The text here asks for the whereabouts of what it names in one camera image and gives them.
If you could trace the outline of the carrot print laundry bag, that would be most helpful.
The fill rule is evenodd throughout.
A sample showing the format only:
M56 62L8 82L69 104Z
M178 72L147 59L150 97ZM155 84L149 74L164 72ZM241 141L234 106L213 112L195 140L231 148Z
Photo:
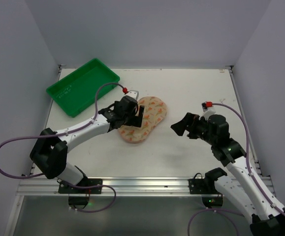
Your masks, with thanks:
M144 106L144 113L141 127L122 126L118 133L128 143L136 144L143 142L165 119L168 108L167 105L158 97L146 96L138 100L138 105Z

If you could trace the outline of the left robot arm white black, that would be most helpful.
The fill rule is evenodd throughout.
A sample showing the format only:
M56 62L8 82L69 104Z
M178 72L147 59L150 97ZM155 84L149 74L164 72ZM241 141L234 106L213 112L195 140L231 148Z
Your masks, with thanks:
M141 127L144 106L125 95L88 120L63 130L44 129L37 139L30 158L47 179L59 179L73 186L86 186L88 177L67 162L67 155L89 139L119 129L123 125Z

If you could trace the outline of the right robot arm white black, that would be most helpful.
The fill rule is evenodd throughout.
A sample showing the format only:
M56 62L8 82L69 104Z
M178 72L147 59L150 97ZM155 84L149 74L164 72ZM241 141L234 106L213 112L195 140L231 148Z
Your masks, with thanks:
M241 145L230 137L224 116L203 118L187 113L181 121L171 125L171 129L178 136L188 131L190 139L201 139L211 145L213 156L239 185L236 186L221 168L207 172L204 181L208 188L231 201L248 221L254 236L285 236L285 206L251 167Z

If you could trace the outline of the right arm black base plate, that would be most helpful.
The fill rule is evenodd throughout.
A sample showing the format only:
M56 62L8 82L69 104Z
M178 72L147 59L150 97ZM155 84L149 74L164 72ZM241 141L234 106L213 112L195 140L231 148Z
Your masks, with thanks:
M217 208L223 205L223 195L219 193L212 182L196 173L193 178L188 179L190 194L201 195L202 203L207 208Z

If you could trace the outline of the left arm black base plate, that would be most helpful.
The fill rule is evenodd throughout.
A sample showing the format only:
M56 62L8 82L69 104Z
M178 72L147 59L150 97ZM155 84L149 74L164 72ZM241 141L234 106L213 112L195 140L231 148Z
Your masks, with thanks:
M59 184L58 193L68 195L68 205L70 207L81 207L84 209L90 202L91 194L101 194L102 187L99 187L101 184L103 184L101 178L84 177L77 184L77 188L62 181Z

